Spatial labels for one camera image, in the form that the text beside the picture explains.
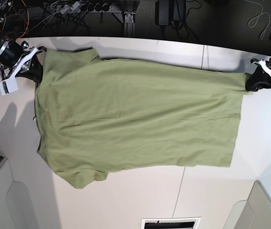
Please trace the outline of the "grey partition left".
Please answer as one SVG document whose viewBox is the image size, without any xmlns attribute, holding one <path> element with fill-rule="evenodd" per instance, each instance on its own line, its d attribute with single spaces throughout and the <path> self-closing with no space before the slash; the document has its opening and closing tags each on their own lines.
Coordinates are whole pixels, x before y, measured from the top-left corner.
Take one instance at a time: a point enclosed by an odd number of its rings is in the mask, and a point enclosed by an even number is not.
<svg viewBox="0 0 271 229">
<path fill-rule="evenodd" d="M 13 179 L 8 159 L 0 160 L 0 229 L 38 229 L 29 189 Z"/>
</svg>

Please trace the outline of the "grey partition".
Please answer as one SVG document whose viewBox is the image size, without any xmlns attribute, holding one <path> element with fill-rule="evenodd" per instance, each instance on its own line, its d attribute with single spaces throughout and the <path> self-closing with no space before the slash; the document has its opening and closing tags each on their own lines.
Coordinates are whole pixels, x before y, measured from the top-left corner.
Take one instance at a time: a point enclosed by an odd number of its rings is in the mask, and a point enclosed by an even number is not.
<svg viewBox="0 0 271 229">
<path fill-rule="evenodd" d="M 29 189 L 13 179 L 8 159 L 0 160 L 0 229 L 38 229 Z"/>
<path fill-rule="evenodd" d="M 271 229 L 271 197 L 260 181 L 254 182 L 247 200 L 230 211 L 225 229 Z"/>
</svg>

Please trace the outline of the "white vent slot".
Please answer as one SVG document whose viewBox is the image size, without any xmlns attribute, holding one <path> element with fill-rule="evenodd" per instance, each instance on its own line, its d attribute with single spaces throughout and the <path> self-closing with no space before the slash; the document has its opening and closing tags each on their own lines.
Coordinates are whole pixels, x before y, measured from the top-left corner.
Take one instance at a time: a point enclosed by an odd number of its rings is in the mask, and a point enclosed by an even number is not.
<svg viewBox="0 0 271 229">
<path fill-rule="evenodd" d="M 201 217 L 173 219 L 142 219 L 141 229 L 197 229 Z"/>
</svg>

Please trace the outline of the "green t-shirt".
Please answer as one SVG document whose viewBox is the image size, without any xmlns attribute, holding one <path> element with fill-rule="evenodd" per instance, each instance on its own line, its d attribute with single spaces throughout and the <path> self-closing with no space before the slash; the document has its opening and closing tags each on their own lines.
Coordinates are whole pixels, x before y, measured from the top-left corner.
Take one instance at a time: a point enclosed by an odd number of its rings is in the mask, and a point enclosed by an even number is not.
<svg viewBox="0 0 271 229">
<path fill-rule="evenodd" d="M 38 152 L 75 188 L 141 167 L 229 167 L 247 79 L 48 50 L 35 90 Z"/>
</svg>

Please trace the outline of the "black power strip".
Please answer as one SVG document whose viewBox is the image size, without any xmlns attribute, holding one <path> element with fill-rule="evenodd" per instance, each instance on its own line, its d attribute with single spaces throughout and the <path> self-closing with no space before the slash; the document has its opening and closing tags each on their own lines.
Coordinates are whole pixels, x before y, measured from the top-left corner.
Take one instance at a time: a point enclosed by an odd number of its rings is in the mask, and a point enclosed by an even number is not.
<svg viewBox="0 0 271 229">
<path fill-rule="evenodd" d="M 81 12 L 102 12 L 109 11 L 112 3 L 103 0 L 87 0 L 80 3 Z"/>
</svg>

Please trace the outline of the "grey partition right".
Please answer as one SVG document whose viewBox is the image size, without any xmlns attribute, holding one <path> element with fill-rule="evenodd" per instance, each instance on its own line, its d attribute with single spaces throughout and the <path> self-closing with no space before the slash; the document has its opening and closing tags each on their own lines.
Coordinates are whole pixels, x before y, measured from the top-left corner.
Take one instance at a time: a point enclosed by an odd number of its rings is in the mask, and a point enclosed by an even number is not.
<svg viewBox="0 0 271 229">
<path fill-rule="evenodd" d="M 271 197 L 260 181 L 254 182 L 247 200 L 230 211 L 225 229 L 271 229 Z"/>
</svg>

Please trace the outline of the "aluminium frame post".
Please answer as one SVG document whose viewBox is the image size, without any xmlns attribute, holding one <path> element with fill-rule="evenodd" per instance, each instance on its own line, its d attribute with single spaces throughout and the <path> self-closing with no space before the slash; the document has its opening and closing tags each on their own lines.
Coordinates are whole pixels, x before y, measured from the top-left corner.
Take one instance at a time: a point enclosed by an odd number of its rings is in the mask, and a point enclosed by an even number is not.
<svg viewBox="0 0 271 229">
<path fill-rule="evenodd" d="M 135 13 L 134 12 L 125 12 L 124 13 L 124 36 L 133 38 L 135 37 Z"/>
</svg>

